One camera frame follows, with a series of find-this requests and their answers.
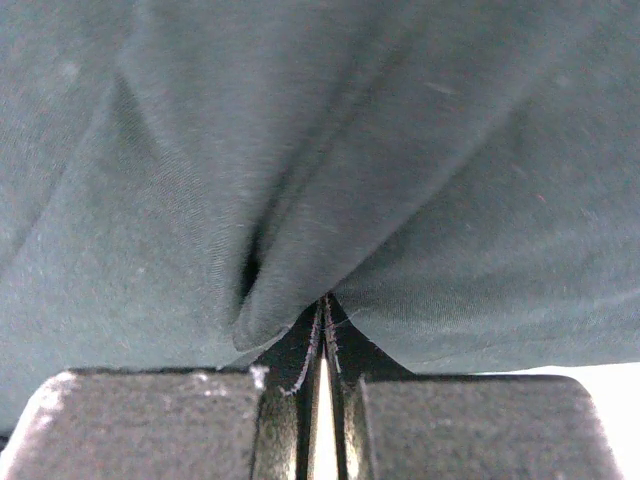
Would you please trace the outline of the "black t shirt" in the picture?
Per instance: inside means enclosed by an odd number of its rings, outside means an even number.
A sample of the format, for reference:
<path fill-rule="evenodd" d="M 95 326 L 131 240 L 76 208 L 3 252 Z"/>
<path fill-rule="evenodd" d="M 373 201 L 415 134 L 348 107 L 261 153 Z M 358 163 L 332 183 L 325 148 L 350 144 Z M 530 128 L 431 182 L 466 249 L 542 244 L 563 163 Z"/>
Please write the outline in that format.
<path fill-rule="evenodd" d="M 2 3 L 3 432 L 328 293 L 415 372 L 637 361 L 638 3 Z"/>

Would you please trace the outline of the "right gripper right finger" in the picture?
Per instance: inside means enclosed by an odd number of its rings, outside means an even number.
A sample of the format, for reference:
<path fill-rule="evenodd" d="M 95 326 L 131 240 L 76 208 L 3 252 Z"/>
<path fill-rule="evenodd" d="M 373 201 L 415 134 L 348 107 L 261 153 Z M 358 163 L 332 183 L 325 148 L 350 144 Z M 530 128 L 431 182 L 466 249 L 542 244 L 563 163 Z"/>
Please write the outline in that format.
<path fill-rule="evenodd" d="M 342 479 L 618 479 L 595 404 L 558 375 L 418 375 L 332 295 L 325 358 Z"/>

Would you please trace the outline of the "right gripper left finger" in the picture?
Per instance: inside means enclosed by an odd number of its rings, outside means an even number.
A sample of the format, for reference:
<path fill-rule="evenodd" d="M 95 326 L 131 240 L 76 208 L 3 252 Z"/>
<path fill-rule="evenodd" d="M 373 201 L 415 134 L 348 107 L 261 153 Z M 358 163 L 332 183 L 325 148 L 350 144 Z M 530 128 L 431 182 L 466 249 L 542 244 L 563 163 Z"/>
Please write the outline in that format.
<path fill-rule="evenodd" d="M 305 479 L 320 305 L 244 369 L 76 370 L 29 399 L 5 479 Z"/>

